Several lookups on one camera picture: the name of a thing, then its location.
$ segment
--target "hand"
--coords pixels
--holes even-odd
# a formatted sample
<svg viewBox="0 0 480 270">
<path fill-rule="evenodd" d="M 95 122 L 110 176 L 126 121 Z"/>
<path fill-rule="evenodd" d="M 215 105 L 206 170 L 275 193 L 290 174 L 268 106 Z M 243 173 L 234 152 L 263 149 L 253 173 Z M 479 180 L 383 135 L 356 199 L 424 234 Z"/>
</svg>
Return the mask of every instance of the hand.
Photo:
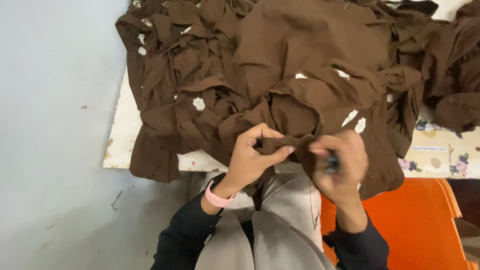
<svg viewBox="0 0 480 270">
<path fill-rule="evenodd" d="M 325 174 L 321 166 L 329 155 L 328 150 L 334 150 L 339 160 L 339 168 L 333 175 Z M 360 203 L 357 186 L 368 168 L 368 157 L 360 135 L 353 130 L 334 136 L 324 135 L 310 145 L 310 152 L 317 156 L 313 178 L 319 190 L 338 208 L 357 207 Z"/>
<path fill-rule="evenodd" d="M 233 148 L 227 175 L 217 187 L 228 186 L 230 192 L 234 191 L 235 193 L 246 185 L 255 182 L 268 167 L 285 160 L 295 151 L 294 147 L 281 147 L 271 155 L 262 155 L 253 149 L 258 138 L 283 137 L 285 135 L 269 128 L 265 123 L 261 123 L 240 134 Z"/>
</svg>

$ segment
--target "white leaf appliqué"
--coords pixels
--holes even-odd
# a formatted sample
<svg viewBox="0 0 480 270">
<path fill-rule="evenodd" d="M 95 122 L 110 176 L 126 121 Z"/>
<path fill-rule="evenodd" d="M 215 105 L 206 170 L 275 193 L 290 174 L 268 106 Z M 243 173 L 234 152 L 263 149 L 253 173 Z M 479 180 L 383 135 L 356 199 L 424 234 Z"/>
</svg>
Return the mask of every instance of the white leaf appliqué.
<svg viewBox="0 0 480 270">
<path fill-rule="evenodd" d="M 142 23 L 146 24 L 148 27 L 152 27 L 152 23 L 148 18 L 142 19 Z"/>
<path fill-rule="evenodd" d="M 357 116 L 357 113 L 359 113 L 359 111 L 357 111 L 357 110 L 353 110 L 351 113 L 349 113 L 349 114 L 348 114 L 348 117 L 345 118 L 345 120 L 343 121 L 342 127 L 343 127 L 344 125 L 346 125 L 348 122 L 352 121 L 353 118 L 355 118 L 355 116 Z"/>
<path fill-rule="evenodd" d="M 360 119 L 357 125 L 355 126 L 355 132 L 358 134 L 362 133 L 366 126 L 367 126 L 367 119 L 365 118 Z"/>
<path fill-rule="evenodd" d="M 188 31 L 190 31 L 190 29 L 191 29 L 191 28 L 192 28 L 192 27 L 191 27 L 191 26 L 189 26 L 187 29 L 185 29 L 185 30 L 181 31 L 181 32 L 180 32 L 180 34 L 182 34 L 182 35 L 183 35 L 183 34 L 187 33 Z"/>
<path fill-rule="evenodd" d="M 142 3 L 140 2 L 140 0 L 133 0 L 133 6 L 139 9 L 142 7 Z"/>
<path fill-rule="evenodd" d="M 193 100 L 193 105 L 197 111 L 203 111 L 205 109 L 205 102 L 203 98 L 196 98 Z"/>
<path fill-rule="evenodd" d="M 140 47 L 140 48 L 138 48 L 138 53 L 140 55 L 145 55 L 145 54 L 147 54 L 147 50 L 145 50 L 144 47 Z"/>
<path fill-rule="evenodd" d="M 338 72 L 338 75 L 340 75 L 340 77 L 344 77 L 344 78 L 347 78 L 348 80 L 350 80 L 350 75 L 348 75 L 347 73 L 341 71 L 341 70 L 338 70 L 338 69 L 335 69 L 337 72 Z"/>
<path fill-rule="evenodd" d="M 145 45 L 145 41 L 144 41 L 145 35 L 144 35 L 144 34 L 138 34 L 138 39 L 140 40 L 140 42 L 141 42 L 143 45 Z"/>
<path fill-rule="evenodd" d="M 295 79 L 306 79 L 307 76 L 303 75 L 302 73 L 298 73 L 295 75 Z"/>
</svg>

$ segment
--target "black sleeve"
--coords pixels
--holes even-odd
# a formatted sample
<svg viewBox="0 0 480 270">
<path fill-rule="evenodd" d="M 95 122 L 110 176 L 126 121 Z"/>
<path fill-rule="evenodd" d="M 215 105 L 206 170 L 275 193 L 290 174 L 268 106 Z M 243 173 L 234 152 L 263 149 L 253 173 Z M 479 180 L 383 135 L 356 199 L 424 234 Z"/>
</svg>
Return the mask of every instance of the black sleeve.
<svg viewBox="0 0 480 270">
<path fill-rule="evenodd" d="M 333 247 L 343 270 L 388 270 L 388 244 L 373 226 L 370 217 L 365 231 L 347 233 L 336 223 L 335 231 L 323 237 Z"/>
<path fill-rule="evenodd" d="M 170 226 L 158 237 L 155 262 L 151 270 L 193 270 L 204 243 L 220 220 L 206 214 L 201 205 L 205 191 L 184 205 L 173 216 Z"/>
</svg>

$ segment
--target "pile of brown clothes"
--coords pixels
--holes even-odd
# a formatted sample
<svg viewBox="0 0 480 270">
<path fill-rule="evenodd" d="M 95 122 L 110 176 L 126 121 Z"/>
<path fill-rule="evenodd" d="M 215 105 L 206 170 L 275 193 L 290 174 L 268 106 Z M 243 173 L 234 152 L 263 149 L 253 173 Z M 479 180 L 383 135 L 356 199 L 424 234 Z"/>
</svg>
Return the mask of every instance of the pile of brown clothes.
<svg viewBox="0 0 480 270">
<path fill-rule="evenodd" d="M 397 189 L 422 102 L 455 131 L 480 124 L 479 3 L 450 23 L 431 1 L 133 0 L 116 24 L 143 122 L 130 171 L 170 182 L 198 149 L 228 166 L 237 136 L 267 123 L 287 136 L 257 150 L 294 145 L 311 176 L 311 141 L 364 126 L 362 199 Z"/>
</svg>

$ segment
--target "orange plastic chair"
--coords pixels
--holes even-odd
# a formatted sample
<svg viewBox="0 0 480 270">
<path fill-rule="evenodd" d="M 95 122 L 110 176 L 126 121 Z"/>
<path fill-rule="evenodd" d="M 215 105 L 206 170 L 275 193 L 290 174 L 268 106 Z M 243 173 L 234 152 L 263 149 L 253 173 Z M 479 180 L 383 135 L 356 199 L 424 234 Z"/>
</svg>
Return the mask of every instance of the orange plastic chair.
<svg viewBox="0 0 480 270">
<path fill-rule="evenodd" d="M 465 258 L 454 219 L 461 217 L 450 185 L 445 179 L 406 178 L 397 190 L 365 200 L 373 224 L 389 247 L 392 270 L 478 270 Z M 336 208 L 322 196 L 322 234 L 335 229 Z M 337 257 L 324 243 L 327 257 Z"/>
</svg>

